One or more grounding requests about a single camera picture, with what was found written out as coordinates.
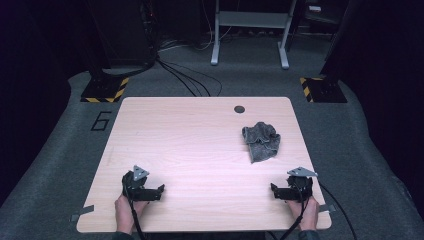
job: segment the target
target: cable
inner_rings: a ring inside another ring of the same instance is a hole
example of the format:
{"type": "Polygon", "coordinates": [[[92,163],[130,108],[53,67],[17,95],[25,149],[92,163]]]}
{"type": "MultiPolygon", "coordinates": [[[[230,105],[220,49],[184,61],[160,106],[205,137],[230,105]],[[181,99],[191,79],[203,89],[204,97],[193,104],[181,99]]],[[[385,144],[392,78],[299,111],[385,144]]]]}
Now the cable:
{"type": "Polygon", "coordinates": [[[172,47],[168,47],[168,48],[165,48],[165,49],[161,49],[161,50],[159,50],[159,52],[164,52],[164,51],[168,51],[168,50],[171,50],[171,49],[174,49],[174,48],[179,48],[179,47],[190,47],[191,45],[188,45],[188,44],[184,44],[184,45],[175,45],[175,46],[172,46],[172,47]]]}
{"type": "Polygon", "coordinates": [[[162,42],[161,44],[160,44],[160,47],[159,47],[159,49],[162,49],[162,48],[168,48],[168,47],[173,47],[173,46],[175,46],[175,43],[177,43],[177,42],[179,42],[180,40],[167,40],[167,41],[164,41],[164,42],[162,42]]]}
{"type": "Polygon", "coordinates": [[[140,240],[146,240],[146,238],[143,235],[143,232],[141,231],[140,223],[138,221],[137,212],[134,209],[133,200],[130,199],[130,197],[129,197],[130,195],[128,195],[128,191],[127,191],[127,188],[125,187],[124,183],[122,183],[122,186],[125,189],[125,194],[127,195],[128,204],[130,205],[130,208],[131,208],[131,213],[132,213],[132,216],[133,216],[133,219],[134,219],[134,225],[135,225],[135,228],[137,229],[138,236],[140,237],[140,240]]]}
{"type": "Polygon", "coordinates": [[[305,205],[305,201],[304,201],[303,196],[302,196],[302,191],[300,190],[300,188],[296,184],[293,184],[293,185],[297,188],[297,191],[299,192],[300,202],[301,202],[301,205],[302,205],[301,212],[300,212],[299,217],[296,218],[296,220],[294,221],[292,226],[283,234],[283,236],[280,238],[280,240],[286,239],[291,234],[291,232],[293,232],[293,230],[300,224],[300,222],[302,221],[302,218],[303,218],[303,213],[305,212],[305,209],[306,209],[306,207],[308,206],[308,203],[309,203],[309,198],[308,198],[306,205],[305,205]]]}
{"type": "Polygon", "coordinates": [[[269,235],[271,235],[272,239],[274,239],[274,240],[278,240],[278,239],[277,239],[277,236],[275,236],[275,234],[274,234],[273,232],[271,232],[271,231],[267,231],[267,233],[268,233],[269,235]]]}
{"type": "Polygon", "coordinates": [[[178,66],[178,67],[180,67],[180,68],[187,69],[187,70],[189,70],[189,71],[192,71],[192,72],[194,72],[194,73],[197,73],[197,74],[203,75],[203,76],[205,76],[205,77],[207,77],[207,78],[210,78],[210,79],[212,79],[212,80],[216,81],[216,82],[219,84],[219,91],[218,91],[218,93],[216,94],[216,96],[218,97],[218,96],[221,94],[221,91],[222,91],[222,83],[221,83],[218,79],[216,79],[216,78],[214,78],[214,77],[211,77],[211,76],[209,76],[209,75],[207,75],[207,74],[204,74],[204,73],[201,73],[201,72],[195,71],[195,70],[190,69],[190,68],[188,68],[188,67],[184,67],[184,66],[178,65],[178,64],[176,64],[176,63],[166,62],[166,61],[163,61],[163,60],[161,60],[161,61],[162,61],[162,62],[164,62],[164,63],[167,63],[167,64],[172,64],[172,65],[178,66]]]}
{"type": "Polygon", "coordinates": [[[206,74],[203,74],[203,73],[201,73],[201,72],[198,72],[198,71],[195,71],[195,70],[192,70],[192,69],[190,69],[190,68],[187,68],[187,67],[184,67],[184,66],[181,66],[181,65],[178,65],[178,64],[176,64],[176,63],[170,63],[170,62],[165,62],[165,61],[162,61],[162,60],[160,60],[159,59],[159,57],[156,59],[156,61],[166,70],[166,71],[168,71],[168,72],[170,72],[172,75],[174,75],[182,84],[184,84],[184,86],[190,91],[190,93],[193,95],[193,96],[195,96],[195,97],[197,97],[197,95],[194,93],[194,91],[193,90],[191,90],[191,88],[187,85],[187,83],[183,80],[183,78],[184,79],[186,79],[187,81],[189,81],[189,83],[191,83],[191,85],[193,85],[193,87],[194,88],[196,88],[196,90],[197,90],[197,92],[199,93],[199,95],[200,96],[203,96],[202,95],[202,93],[201,93],[201,91],[200,91],[200,89],[197,87],[197,85],[200,85],[203,89],[204,89],[204,91],[207,93],[207,95],[210,97],[211,96],[211,94],[210,94],[210,92],[209,92],[209,90],[206,88],[206,86],[204,85],[204,84],[202,84],[201,82],[199,82],[198,80],[196,80],[196,79],[194,79],[193,77],[190,77],[190,76],[188,76],[187,74],[185,74],[185,73],[183,73],[183,72],[181,72],[181,71],[179,71],[179,70],[177,70],[177,69],[175,69],[174,67],[172,67],[172,66],[170,66],[170,65],[175,65],[175,66],[178,66],[178,67],[181,67],[181,68],[184,68],[184,69],[187,69],[187,70],[190,70],[190,71],[192,71],[192,72],[194,72],[194,73],[197,73],[197,74],[201,74],[201,75],[203,75],[203,76],[205,76],[205,77],[208,77],[208,78],[211,78],[211,79],[213,79],[214,81],[216,81],[216,82],[218,82],[219,83],[219,85],[220,85],[220,88],[219,88],[219,92],[218,92],[218,94],[217,94],[217,96],[219,96],[219,94],[221,94],[221,91],[222,91],[222,83],[220,82],[220,81],[218,81],[216,78],[214,78],[214,77],[211,77],[211,76],[208,76],[208,75],[206,75],[206,74]]]}
{"type": "Polygon", "coordinates": [[[347,217],[346,212],[344,211],[343,207],[340,205],[339,201],[337,201],[337,199],[333,196],[333,194],[330,193],[330,191],[328,191],[328,189],[321,184],[321,182],[318,181],[318,184],[328,193],[328,195],[330,195],[330,197],[334,200],[334,202],[336,202],[337,206],[339,206],[340,211],[342,211],[344,217],[346,218],[346,222],[349,225],[350,231],[352,232],[353,235],[353,239],[357,239],[355,230],[353,229],[352,223],[350,222],[349,218],[347,217]]]}
{"type": "Polygon", "coordinates": [[[208,22],[208,26],[209,26],[210,40],[209,40],[209,43],[208,43],[208,44],[206,45],[206,47],[204,47],[204,48],[196,48],[196,47],[195,47],[195,49],[196,49],[196,50],[200,50],[200,51],[201,51],[201,50],[205,50],[206,48],[208,48],[208,47],[211,45],[211,43],[212,43],[212,39],[213,39],[211,23],[209,22],[208,15],[206,14],[205,0],[202,0],[202,5],[203,5],[203,12],[205,13],[206,21],[208,22]]]}
{"type": "MultiPolygon", "coordinates": [[[[239,7],[240,7],[240,0],[238,0],[237,1],[237,9],[236,9],[236,12],[238,12],[238,10],[239,10],[239,7]]],[[[223,39],[224,37],[225,37],[225,35],[227,35],[227,33],[231,30],[231,28],[232,28],[233,26],[230,26],[230,28],[228,28],[228,30],[219,38],[219,40],[221,41],[221,39],[223,39]]]]}
{"type": "Polygon", "coordinates": [[[199,88],[197,88],[197,86],[193,82],[196,82],[197,84],[199,84],[200,86],[202,86],[203,89],[205,89],[205,91],[207,92],[208,96],[209,97],[211,96],[210,93],[209,93],[209,91],[208,91],[208,89],[202,83],[200,83],[199,81],[195,80],[194,78],[192,78],[190,76],[187,76],[186,74],[184,74],[184,73],[176,70],[175,68],[169,66],[168,64],[166,64],[166,63],[164,63],[164,62],[162,62],[160,60],[157,60],[157,61],[162,65],[162,67],[165,68],[165,70],[173,73],[173,75],[176,76],[181,82],[183,82],[182,79],[180,77],[178,77],[176,74],[179,74],[182,77],[186,78],[196,88],[196,90],[197,90],[197,92],[199,92],[200,96],[202,96],[202,93],[200,92],[199,88]]]}

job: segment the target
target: black curtain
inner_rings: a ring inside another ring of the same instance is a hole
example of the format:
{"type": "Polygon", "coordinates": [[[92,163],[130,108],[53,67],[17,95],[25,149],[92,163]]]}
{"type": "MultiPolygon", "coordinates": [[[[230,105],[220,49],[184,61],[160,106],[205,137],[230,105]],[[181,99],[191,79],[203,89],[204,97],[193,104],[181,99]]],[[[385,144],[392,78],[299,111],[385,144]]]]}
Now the black curtain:
{"type": "Polygon", "coordinates": [[[356,93],[371,139],[424,218],[424,3],[351,0],[350,6],[322,73],[356,93]]]}
{"type": "Polygon", "coordinates": [[[1,194],[3,204],[66,108],[68,79],[87,70],[75,42],[73,18],[93,58],[107,66],[83,0],[0,3],[1,194]]]}

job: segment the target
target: hand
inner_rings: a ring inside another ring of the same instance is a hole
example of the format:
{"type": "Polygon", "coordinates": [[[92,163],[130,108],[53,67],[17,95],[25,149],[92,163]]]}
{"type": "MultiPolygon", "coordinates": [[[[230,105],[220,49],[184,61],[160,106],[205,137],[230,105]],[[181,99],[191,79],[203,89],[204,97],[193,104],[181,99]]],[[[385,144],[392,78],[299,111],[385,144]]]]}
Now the hand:
{"type": "MultiPolygon", "coordinates": [[[[149,202],[139,201],[134,202],[134,210],[137,213],[137,217],[141,216],[143,209],[149,204],[149,202]]],[[[120,195],[115,201],[115,218],[116,218],[116,231],[127,234],[132,233],[134,226],[134,219],[131,213],[131,207],[128,203],[127,197],[120,195]]]]}
{"type": "MultiPolygon", "coordinates": [[[[287,204],[292,211],[293,217],[296,219],[300,216],[302,211],[302,203],[297,201],[287,201],[287,204]]],[[[305,201],[305,212],[303,213],[302,221],[299,224],[301,231],[304,230],[317,230],[318,223],[318,212],[319,212],[319,203],[313,196],[309,198],[309,201],[305,201]]]]}

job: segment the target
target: sleeve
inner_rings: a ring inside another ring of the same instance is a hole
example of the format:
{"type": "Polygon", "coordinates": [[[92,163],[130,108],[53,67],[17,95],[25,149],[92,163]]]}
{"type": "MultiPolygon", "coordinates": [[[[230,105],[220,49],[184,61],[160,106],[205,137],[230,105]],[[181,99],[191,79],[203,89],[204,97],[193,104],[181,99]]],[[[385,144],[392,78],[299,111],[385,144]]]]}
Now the sleeve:
{"type": "Polygon", "coordinates": [[[320,240],[317,231],[306,230],[299,233],[299,240],[320,240]]]}
{"type": "Polygon", "coordinates": [[[134,240],[134,238],[123,232],[115,232],[112,236],[112,240],[134,240]]]}

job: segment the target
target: yellow and black hazard tape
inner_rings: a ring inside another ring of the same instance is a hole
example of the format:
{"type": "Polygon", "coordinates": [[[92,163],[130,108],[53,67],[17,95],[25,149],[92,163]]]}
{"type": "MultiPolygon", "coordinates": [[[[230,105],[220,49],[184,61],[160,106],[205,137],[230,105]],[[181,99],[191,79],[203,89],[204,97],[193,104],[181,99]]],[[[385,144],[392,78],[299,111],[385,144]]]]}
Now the yellow and black hazard tape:
{"type": "Polygon", "coordinates": [[[114,97],[110,97],[110,98],[81,97],[81,102],[92,102],[92,103],[118,102],[119,99],[121,99],[122,94],[124,94],[124,90],[125,90],[125,87],[127,86],[128,81],[129,81],[129,78],[125,78],[124,80],[122,80],[121,85],[119,85],[119,89],[116,92],[114,97]]]}
{"type": "Polygon", "coordinates": [[[311,94],[311,90],[308,87],[307,81],[320,81],[322,78],[300,78],[300,83],[302,84],[303,93],[305,94],[306,100],[308,102],[314,102],[314,99],[311,94]]]}

